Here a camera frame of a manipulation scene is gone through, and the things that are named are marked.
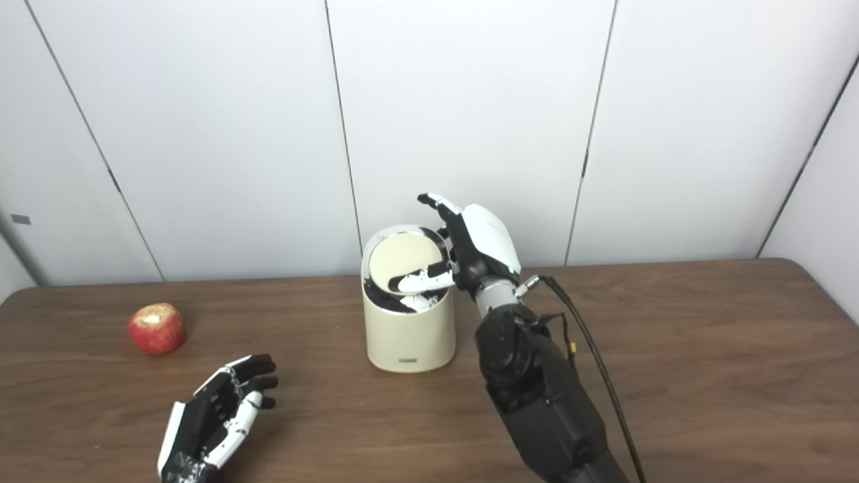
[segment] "white wall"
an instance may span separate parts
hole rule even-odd
[[[796,261],[859,321],[859,76],[854,73],[761,254]]]
[[[613,2],[329,0],[362,240],[479,203],[562,265]]]
[[[0,304],[20,289],[34,286],[30,274],[0,236]]]
[[[164,278],[357,272],[323,0],[31,0]]]
[[[620,2],[569,263],[755,256],[858,27],[838,0]]]
[[[0,2],[0,226],[43,283],[161,280],[23,1]]]

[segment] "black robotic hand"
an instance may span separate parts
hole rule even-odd
[[[245,440],[260,409],[274,399],[263,396],[277,386],[268,354],[235,360],[203,383],[188,402],[176,402],[170,413],[158,474],[162,483],[222,481],[221,468]]]

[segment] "red apple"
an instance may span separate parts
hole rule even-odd
[[[164,354],[185,342],[182,314],[169,303],[153,303],[138,310],[128,323],[134,345],[150,354]]]

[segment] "black cable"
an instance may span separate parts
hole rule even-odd
[[[551,291],[555,292],[557,298],[561,299],[561,302],[566,305],[567,310],[573,315],[573,318],[576,319],[576,324],[578,324],[579,329],[582,330],[582,335],[585,338],[585,341],[588,342],[588,348],[590,348],[591,354],[594,355],[594,359],[596,360],[596,366],[600,370],[600,374],[602,375],[602,381],[606,384],[606,389],[608,390],[608,395],[612,399],[612,406],[614,406],[614,412],[618,415],[618,422],[620,423],[620,430],[624,433],[624,439],[626,440],[626,446],[630,450],[630,457],[632,458],[632,464],[636,468],[636,474],[638,475],[638,481],[640,483],[647,483],[647,478],[644,476],[644,468],[642,468],[641,459],[638,457],[638,450],[636,449],[636,444],[632,441],[632,434],[630,433],[630,427],[626,424],[626,417],[624,416],[624,410],[620,406],[620,399],[618,398],[618,393],[614,390],[614,385],[612,384],[612,378],[608,375],[608,369],[606,368],[606,363],[603,362],[602,356],[600,355],[600,350],[597,349],[596,343],[594,342],[594,337],[591,335],[588,330],[588,326],[585,325],[585,321],[582,319],[582,315],[579,314],[579,311],[576,309],[576,306],[573,304],[573,301],[570,299],[570,296],[567,295],[567,292],[561,288],[561,285],[557,283],[557,281],[552,277],[546,277],[543,275],[539,276],[539,279],[546,284],[547,287],[551,289]]]

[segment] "cream trash can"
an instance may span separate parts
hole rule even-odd
[[[423,372],[450,362],[456,350],[450,289],[402,294],[392,277],[446,261],[444,240],[431,229],[397,225],[373,235],[361,264],[367,357],[382,370]]]

